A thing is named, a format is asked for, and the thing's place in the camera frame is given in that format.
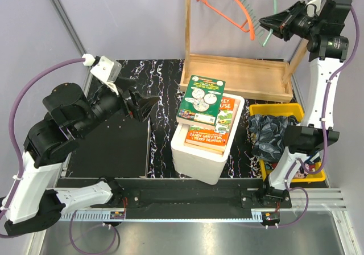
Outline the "green plastic hanger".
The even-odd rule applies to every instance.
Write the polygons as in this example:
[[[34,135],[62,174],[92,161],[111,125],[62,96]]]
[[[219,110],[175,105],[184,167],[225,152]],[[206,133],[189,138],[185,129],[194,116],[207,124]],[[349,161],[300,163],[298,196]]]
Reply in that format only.
[[[265,1],[262,9],[258,11],[258,15],[256,14],[256,9],[251,5],[249,0],[238,0],[244,7],[247,9],[247,12],[252,20],[255,40],[259,43],[261,47],[266,47],[272,37],[273,30],[272,29],[264,29],[260,26],[259,19],[263,13],[266,15],[268,11],[273,13],[278,12],[278,2],[277,0],[271,0],[270,5]]]

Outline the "orange plastic hanger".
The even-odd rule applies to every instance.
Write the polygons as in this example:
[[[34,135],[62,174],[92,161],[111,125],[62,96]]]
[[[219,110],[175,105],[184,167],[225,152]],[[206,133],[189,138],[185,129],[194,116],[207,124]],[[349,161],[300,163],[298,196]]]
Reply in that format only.
[[[239,0],[196,0],[226,19],[237,29],[255,40],[253,20],[248,8]]]

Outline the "dark leaf print shorts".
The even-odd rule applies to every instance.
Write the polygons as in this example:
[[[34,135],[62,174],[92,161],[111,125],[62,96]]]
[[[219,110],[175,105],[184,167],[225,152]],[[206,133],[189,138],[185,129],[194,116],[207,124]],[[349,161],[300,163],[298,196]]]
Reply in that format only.
[[[252,138],[252,155],[266,162],[278,162],[283,154],[283,137],[288,126],[299,122],[295,116],[255,114],[247,119]]]

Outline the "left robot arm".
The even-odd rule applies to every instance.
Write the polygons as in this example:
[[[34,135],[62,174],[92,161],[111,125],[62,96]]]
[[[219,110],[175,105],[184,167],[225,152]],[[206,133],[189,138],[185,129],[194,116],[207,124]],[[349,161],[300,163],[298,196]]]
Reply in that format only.
[[[79,141],[99,125],[116,113],[143,122],[158,101],[158,96],[142,95],[133,87],[123,91],[103,85],[92,99],[75,83],[55,87],[43,99],[46,115],[24,141],[24,169],[14,182],[15,191],[1,199],[7,237],[43,231],[79,209],[122,204],[123,188],[113,178],[71,191],[56,191],[48,184]]]

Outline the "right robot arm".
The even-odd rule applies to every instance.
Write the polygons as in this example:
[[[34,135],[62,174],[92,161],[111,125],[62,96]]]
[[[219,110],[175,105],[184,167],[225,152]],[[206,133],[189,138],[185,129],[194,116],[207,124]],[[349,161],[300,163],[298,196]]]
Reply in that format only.
[[[259,24],[285,41],[297,35],[308,41],[311,83],[308,106],[299,125],[285,130],[284,151],[277,166],[255,193],[264,207],[288,196],[288,187],[305,161],[336,143],[333,104],[340,72],[349,64],[349,40],[341,35],[352,11],[352,0],[326,0],[321,9],[313,3],[296,2],[281,13],[261,18]]]

